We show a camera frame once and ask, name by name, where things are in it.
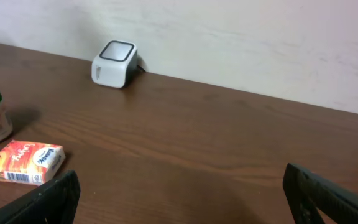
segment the white device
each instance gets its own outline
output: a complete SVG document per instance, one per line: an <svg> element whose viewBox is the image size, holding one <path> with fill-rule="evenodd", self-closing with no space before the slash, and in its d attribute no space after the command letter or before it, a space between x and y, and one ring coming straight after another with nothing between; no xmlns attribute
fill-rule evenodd
<svg viewBox="0 0 358 224"><path fill-rule="evenodd" d="M136 71L136 66L136 45L113 40L93 59L92 80L100 85L122 88Z"/></svg>

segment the black plastic part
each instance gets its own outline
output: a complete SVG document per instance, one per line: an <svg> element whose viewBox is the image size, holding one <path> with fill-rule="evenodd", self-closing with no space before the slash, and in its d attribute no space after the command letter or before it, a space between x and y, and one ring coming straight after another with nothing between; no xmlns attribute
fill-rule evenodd
<svg viewBox="0 0 358 224"><path fill-rule="evenodd" d="M144 69L136 64L136 60L131 61L128 65L125 75L125 84L122 88L127 88L139 75L144 72Z"/></svg>
<svg viewBox="0 0 358 224"><path fill-rule="evenodd" d="M324 223L317 208L336 223L358 223L358 196L301 166L287 165L283 188L296 224Z"/></svg>
<svg viewBox="0 0 358 224"><path fill-rule="evenodd" d="M125 56L125 58L122 59L122 60L116 60L116 59L112 59L112 58L103 57L103 56L102 56L103 53L104 53L104 52L106 51L106 49L110 46L111 43L127 44L127 45L130 45L130 46L131 46L131 49L129 49L128 54L127 54L127 55ZM110 42L107 43L107 45L104 47L104 49L102 50L102 52L99 54L99 57L100 57L100 58L103 58L103 59L106 59L106 60L113 60L113 61L115 61L115 62L125 62L125 61L128 59L128 57L129 57L129 55L131 54L131 52L132 52L132 50L134 49L134 47L135 47L135 46L134 46L133 44L131 44L131 43L122 42L122 41L118 41L118 40L112 40L112 41L110 41Z"/></svg>
<svg viewBox="0 0 358 224"><path fill-rule="evenodd" d="M68 171L0 208L0 223L73 223L80 183Z"/></svg>

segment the wood grain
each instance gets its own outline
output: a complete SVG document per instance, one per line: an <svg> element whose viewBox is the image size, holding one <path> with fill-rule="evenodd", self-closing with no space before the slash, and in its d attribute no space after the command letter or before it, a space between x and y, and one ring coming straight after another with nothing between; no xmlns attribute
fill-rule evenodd
<svg viewBox="0 0 358 224"><path fill-rule="evenodd" d="M94 84L91 62L0 45L11 139L64 146L75 223L293 223L288 162L358 194L358 114L144 73ZM0 182L0 207L33 186Z"/></svg>
<svg viewBox="0 0 358 224"><path fill-rule="evenodd" d="M358 1L0 0L0 43L93 60L117 39L147 71L358 113Z"/></svg>

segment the small cardboard box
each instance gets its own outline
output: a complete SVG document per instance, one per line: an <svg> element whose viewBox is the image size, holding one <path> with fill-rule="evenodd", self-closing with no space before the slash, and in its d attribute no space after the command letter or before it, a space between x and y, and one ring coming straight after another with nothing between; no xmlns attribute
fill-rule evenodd
<svg viewBox="0 0 358 224"><path fill-rule="evenodd" d="M54 177L64 159L62 146L12 140L0 151L0 181L41 185Z"/></svg>

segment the white wall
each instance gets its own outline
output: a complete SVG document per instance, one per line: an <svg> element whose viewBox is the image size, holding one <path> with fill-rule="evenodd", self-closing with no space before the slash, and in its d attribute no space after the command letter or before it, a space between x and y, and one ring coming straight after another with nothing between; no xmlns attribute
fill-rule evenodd
<svg viewBox="0 0 358 224"><path fill-rule="evenodd" d="M358 0L0 0L0 42L358 113Z"/></svg>

